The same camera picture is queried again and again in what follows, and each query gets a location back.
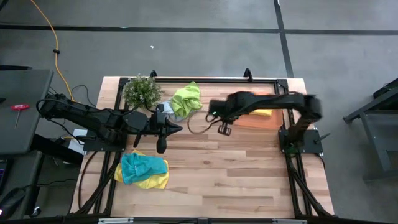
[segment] potted plant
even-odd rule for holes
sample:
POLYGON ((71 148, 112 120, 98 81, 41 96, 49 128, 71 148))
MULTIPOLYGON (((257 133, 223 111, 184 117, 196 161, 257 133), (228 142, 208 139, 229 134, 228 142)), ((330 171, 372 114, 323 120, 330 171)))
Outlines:
POLYGON ((123 97, 129 106, 141 104, 139 107, 145 109, 146 104, 148 108, 151 108, 162 98, 162 90, 153 78, 138 75, 125 84, 123 97))

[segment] wooden table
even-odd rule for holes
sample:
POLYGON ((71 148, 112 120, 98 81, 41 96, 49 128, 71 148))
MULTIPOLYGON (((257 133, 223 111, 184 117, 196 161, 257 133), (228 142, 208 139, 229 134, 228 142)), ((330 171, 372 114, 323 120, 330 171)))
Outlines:
MULTIPOLYGON (((98 108, 113 108, 120 77, 104 77, 98 108)), ((306 93, 301 78, 287 79, 289 91, 306 93)), ((161 83, 167 100, 186 83, 161 83)), ((213 99, 225 99, 236 91, 265 91, 274 94, 269 84, 200 83, 203 111, 213 99)), ((295 119, 299 115, 294 111, 295 119)), ((208 126, 205 113, 191 120, 192 129, 208 126)), ((167 138, 167 150, 156 154, 155 137, 142 137, 136 148, 147 155, 161 156, 169 162, 170 180, 166 189, 139 189, 135 185, 116 184, 111 215, 113 217, 220 217, 220 218, 293 218, 285 157, 280 152, 277 130, 248 129, 233 126, 231 136, 217 133, 218 125, 202 135, 183 130, 167 138)), ((131 153, 135 136, 130 136, 126 153, 131 153)), ((82 184, 82 203, 98 185, 104 153, 99 152, 88 166, 82 184)), ((333 213, 325 171, 319 158, 302 156, 307 185, 324 208, 333 213)), ((85 156, 81 169, 87 162, 85 156)), ((76 211, 77 188, 72 212, 76 211)), ((300 208, 302 193, 297 186, 300 208)), ((102 204, 104 208, 108 188, 102 204)))

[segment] black line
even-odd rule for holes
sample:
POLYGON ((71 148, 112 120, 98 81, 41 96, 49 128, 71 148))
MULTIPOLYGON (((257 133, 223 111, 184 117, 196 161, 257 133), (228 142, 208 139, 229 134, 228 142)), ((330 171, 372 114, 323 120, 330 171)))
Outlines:
POLYGON ((301 30, 286 29, 286 34, 313 35, 398 35, 398 30, 301 30))
POLYGON ((275 6, 276 19, 277 19, 278 27, 279 27, 280 43, 282 44, 282 53, 284 56, 287 78, 293 78, 294 74, 293 74, 293 68, 292 68, 292 61, 290 60, 289 48, 287 46, 287 39, 286 39, 286 34, 285 34, 285 27, 284 27, 284 22, 282 19, 282 12, 280 11, 280 5, 279 5, 278 0, 274 0, 274 6, 275 6))
MULTIPOLYGON (((178 27, 92 27, 92 26, 53 26, 57 31, 90 31, 90 32, 211 32, 211 33, 245 33, 277 34, 278 29, 246 28, 178 28, 178 27)), ((0 29, 10 30, 51 30, 49 26, 0 24, 0 29)))

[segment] gray floor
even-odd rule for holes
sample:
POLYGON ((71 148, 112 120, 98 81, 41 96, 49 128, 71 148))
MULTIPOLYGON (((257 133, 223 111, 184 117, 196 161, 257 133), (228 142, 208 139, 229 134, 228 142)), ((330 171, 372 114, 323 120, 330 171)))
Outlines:
MULTIPOLYGON (((37 4, 56 25, 278 28, 272 0, 37 0, 37 4)), ((286 29, 398 29, 395 0, 280 0, 280 6, 286 29)), ((17 0, 0 12, 0 23, 45 25, 29 1, 17 0)), ((153 69, 168 76, 240 77, 249 67, 255 77, 287 77, 279 34, 57 33, 60 68, 70 86, 88 86, 92 101, 97 100, 103 76, 148 74, 153 69)), ((363 175, 377 171, 377 159, 361 123, 348 126, 342 117, 397 78, 398 35, 288 34, 287 43, 294 77, 304 78, 308 92, 322 99, 324 118, 317 126, 321 133, 331 133, 323 148, 335 213, 397 223, 398 181, 362 181, 363 175)), ((0 30, 0 63, 54 69, 53 48, 51 32, 0 30)), ((66 93, 59 77, 52 86, 66 93)), ((85 90, 77 90, 75 98, 87 103, 85 90)), ((67 127, 76 126, 67 122, 67 127)), ((37 132, 46 137, 63 134, 46 121, 40 122, 37 132)), ((75 168, 67 169, 77 175, 75 168)), ((43 178, 56 179, 52 175, 43 178)), ((67 211, 73 184, 68 186, 42 193, 41 203, 48 208, 42 215, 67 211), (69 197, 51 196, 68 191, 69 197)))

